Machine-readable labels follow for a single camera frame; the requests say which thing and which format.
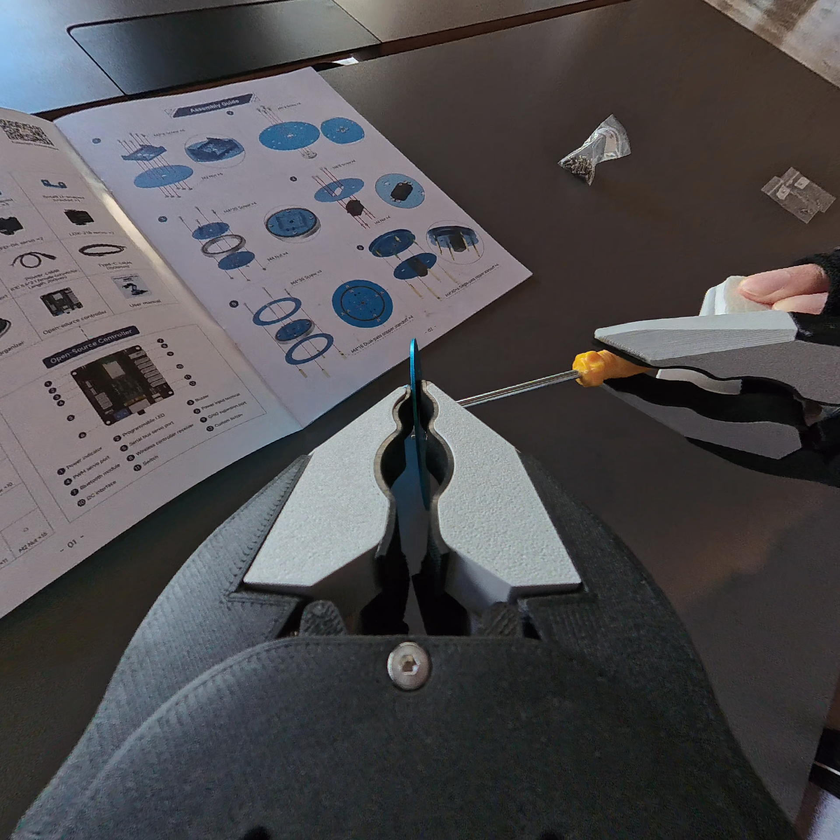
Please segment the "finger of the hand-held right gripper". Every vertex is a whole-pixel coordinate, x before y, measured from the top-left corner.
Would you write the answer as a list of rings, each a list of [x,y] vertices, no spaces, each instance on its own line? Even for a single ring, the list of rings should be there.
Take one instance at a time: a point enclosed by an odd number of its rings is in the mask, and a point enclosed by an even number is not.
[[[717,381],[690,369],[607,380],[603,387],[684,438],[781,459],[803,446],[804,406],[784,386]]]
[[[784,311],[667,318],[628,322],[595,331],[594,339],[616,354],[624,354],[657,369],[696,366],[709,370],[700,358],[731,351],[787,343],[797,328]]]

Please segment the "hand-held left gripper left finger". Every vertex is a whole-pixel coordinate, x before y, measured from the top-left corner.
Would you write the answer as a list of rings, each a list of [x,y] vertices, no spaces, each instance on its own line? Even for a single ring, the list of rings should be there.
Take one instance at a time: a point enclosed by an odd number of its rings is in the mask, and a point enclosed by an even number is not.
[[[259,590],[325,600],[367,634],[404,630],[392,486],[404,471],[398,388],[313,450],[245,574]]]

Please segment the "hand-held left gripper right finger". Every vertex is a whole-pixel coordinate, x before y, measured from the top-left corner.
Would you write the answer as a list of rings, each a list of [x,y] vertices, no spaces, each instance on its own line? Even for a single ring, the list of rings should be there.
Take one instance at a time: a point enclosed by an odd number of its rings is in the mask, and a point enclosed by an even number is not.
[[[425,384],[430,497],[425,556],[428,635],[468,635],[498,603],[575,592],[575,569],[548,509],[507,440]]]

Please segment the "yellow-handled screwdriver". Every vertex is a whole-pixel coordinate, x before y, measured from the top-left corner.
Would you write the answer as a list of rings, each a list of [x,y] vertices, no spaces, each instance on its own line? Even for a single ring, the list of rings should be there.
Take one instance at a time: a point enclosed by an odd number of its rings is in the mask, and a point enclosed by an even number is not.
[[[458,400],[464,407],[494,402],[520,393],[534,391],[562,382],[578,381],[583,386],[600,386],[611,379],[622,379],[649,371],[650,368],[635,364],[608,350],[587,351],[574,358],[572,370],[540,377],[517,385],[510,385],[492,392]]]

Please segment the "blue round metal plate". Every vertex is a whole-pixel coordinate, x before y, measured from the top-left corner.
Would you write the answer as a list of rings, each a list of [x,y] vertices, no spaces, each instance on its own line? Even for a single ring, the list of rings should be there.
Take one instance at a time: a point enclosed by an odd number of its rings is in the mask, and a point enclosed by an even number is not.
[[[426,396],[424,394],[424,380],[421,365],[421,355],[416,339],[411,341],[410,353],[410,388],[413,408],[413,435],[415,440],[416,462],[418,469],[419,485],[423,499],[423,506],[426,511],[430,509],[431,486],[430,474],[427,467],[427,423],[429,412],[426,407]]]

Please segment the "adjoining grey desk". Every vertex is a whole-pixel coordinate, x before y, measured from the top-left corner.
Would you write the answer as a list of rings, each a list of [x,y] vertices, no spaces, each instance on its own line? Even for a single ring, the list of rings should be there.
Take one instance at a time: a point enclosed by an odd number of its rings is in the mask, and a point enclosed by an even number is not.
[[[341,67],[614,5],[610,1],[338,1],[333,3],[368,29],[379,45],[138,94],[123,93],[70,35],[70,29],[79,25],[259,3],[268,2],[2,2],[2,107],[48,117],[153,92],[196,89],[302,67]]]

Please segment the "person's right hand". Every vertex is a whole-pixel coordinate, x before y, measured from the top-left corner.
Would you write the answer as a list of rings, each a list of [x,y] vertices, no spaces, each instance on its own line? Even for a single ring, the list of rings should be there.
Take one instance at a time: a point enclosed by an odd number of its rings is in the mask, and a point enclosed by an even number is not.
[[[740,282],[738,293],[791,313],[798,339],[839,345],[839,248],[748,276]]]

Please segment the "small clear plastic bag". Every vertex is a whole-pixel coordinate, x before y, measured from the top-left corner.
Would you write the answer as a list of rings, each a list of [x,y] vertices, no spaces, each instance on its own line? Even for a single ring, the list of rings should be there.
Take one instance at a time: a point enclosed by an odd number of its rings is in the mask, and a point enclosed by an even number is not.
[[[762,193],[805,224],[818,213],[825,213],[835,201],[835,196],[794,167],[782,176],[773,176],[762,188]]]

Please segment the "clear bag of screws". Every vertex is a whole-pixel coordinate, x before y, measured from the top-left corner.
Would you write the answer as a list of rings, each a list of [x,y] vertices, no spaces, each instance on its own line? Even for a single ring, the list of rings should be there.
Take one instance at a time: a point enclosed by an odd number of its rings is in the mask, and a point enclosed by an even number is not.
[[[592,132],[582,146],[565,155],[559,166],[591,185],[598,164],[620,159],[630,153],[631,144],[627,132],[612,114]]]

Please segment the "open assembly manual booklet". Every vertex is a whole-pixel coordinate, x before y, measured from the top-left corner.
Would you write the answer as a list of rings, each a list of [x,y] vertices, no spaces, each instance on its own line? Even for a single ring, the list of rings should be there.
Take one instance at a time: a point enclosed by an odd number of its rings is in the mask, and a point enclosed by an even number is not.
[[[314,70],[1,147],[3,616],[531,276]]]

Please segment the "person's white shirt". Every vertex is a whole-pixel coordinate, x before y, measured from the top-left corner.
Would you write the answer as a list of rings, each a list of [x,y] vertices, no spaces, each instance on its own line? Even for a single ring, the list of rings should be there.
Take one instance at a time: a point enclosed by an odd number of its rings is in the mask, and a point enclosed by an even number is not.
[[[804,839],[839,838],[839,772],[819,759],[812,763],[794,828]]]

